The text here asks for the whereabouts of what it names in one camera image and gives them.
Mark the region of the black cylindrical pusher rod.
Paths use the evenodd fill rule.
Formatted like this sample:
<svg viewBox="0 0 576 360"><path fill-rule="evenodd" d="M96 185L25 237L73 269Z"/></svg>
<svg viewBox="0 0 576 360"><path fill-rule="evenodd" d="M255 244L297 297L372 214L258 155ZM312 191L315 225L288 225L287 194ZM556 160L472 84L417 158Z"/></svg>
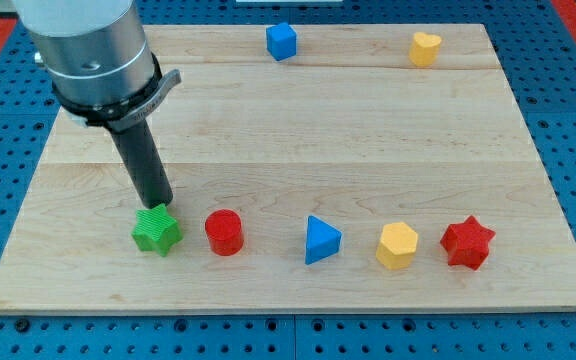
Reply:
<svg viewBox="0 0 576 360"><path fill-rule="evenodd" d="M173 192L148 123L110 134L143 206L168 205Z"/></svg>

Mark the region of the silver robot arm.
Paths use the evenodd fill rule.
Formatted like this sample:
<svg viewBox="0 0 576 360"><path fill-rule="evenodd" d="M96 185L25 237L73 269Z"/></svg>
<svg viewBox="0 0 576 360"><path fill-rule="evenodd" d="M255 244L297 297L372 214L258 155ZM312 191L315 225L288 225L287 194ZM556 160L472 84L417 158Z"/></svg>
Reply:
<svg viewBox="0 0 576 360"><path fill-rule="evenodd" d="M134 0L13 0L62 108L83 127L106 129L142 204L173 192L148 116L181 82L161 70Z"/></svg>

